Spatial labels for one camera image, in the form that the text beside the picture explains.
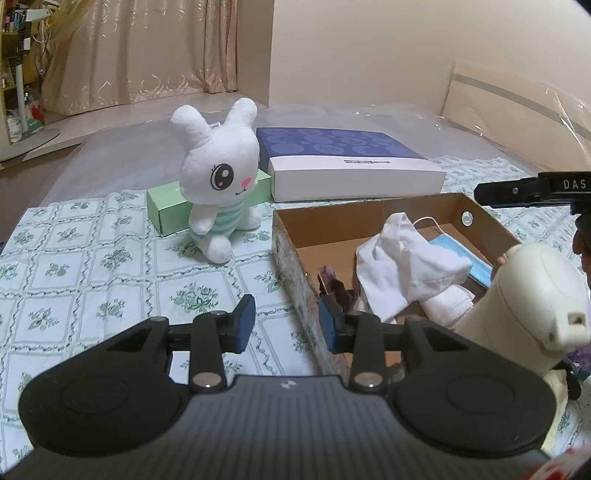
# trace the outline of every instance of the bunny eye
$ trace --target bunny eye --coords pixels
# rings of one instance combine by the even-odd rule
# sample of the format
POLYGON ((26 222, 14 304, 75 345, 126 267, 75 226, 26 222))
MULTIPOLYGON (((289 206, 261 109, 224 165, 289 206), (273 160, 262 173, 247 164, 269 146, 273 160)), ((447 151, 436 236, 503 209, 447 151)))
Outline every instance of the bunny eye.
POLYGON ((225 190, 234 181, 234 171, 227 163, 213 168, 211 184, 215 190, 225 190))

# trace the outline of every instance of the clear plastic wrap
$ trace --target clear plastic wrap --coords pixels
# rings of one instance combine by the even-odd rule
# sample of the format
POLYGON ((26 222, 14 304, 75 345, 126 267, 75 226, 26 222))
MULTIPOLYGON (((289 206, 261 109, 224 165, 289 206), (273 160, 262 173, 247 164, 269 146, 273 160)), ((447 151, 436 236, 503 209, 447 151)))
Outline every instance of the clear plastic wrap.
MULTIPOLYGON (((204 113, 209 123, 226 112, 204 113)), ((505 158, 528 174, 537 169, 478 135, 454 128, 440 116, 413 106, 370 106, 341 110, 306 105, 260 108, 255 127, 343 128, 384 132, 425 158, 443 155, 468 160, 505 158)), ((97 132, 66 160, 57 179, 48 180, 41 205, 104 197, 123 189, 141 190, 178 180, 184 151, 168 121, 159 118, 97 132)))
POLYGON ((544 83, 456 60, 443 116, 544 170, 591 170, 591 110, 544 83))

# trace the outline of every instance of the white plush bunny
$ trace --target white plush bunny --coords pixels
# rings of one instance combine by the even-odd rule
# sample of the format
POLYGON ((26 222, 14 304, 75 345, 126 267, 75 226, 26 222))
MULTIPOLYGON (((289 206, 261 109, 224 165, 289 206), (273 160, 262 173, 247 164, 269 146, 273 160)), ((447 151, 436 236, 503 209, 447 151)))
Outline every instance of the white plush bunny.
POLYGON ((259 144, 251 128, 255 118, 256 104, 241 98, 219 127, 210 127, 190 105, 179 107, 170 119, 187 151, 180 192, 193 204, 189 233, 215 264, 232 258, 228 237, 235 229, 261 226, 261 216, 245 207, 258 171, 259 144))

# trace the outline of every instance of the beige curtain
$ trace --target beige curtain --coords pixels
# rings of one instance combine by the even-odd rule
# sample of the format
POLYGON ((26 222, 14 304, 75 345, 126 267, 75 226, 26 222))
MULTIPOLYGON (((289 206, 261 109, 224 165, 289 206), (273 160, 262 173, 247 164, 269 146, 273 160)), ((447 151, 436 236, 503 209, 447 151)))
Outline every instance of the beige curtain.
POLYGON ((47 110, 63 115, 236 90, 237 0, 80 0, 50 41, 47 110))

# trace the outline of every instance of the white wall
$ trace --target white wall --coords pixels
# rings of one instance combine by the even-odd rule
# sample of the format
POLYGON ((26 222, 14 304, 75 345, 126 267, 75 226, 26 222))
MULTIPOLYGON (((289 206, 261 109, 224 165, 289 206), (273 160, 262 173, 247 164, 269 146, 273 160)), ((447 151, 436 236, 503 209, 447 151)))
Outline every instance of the white wall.
POLYGON ((238 1, 238 89, 269 103, 273 0, 238 1))
MULTIPOLYGON (((264 33, 256 24, 265 19, 251 17, 251 29, 264 33)), ((240 29, 238 41, 247 41, 240 29)), ((454 58, 591 103, 591 17, 573 0, 275 0, 269 103, 411 102, 440 112, 454 58)), ((240 65, 249 95, 252 75, 241 82, 240 65)))

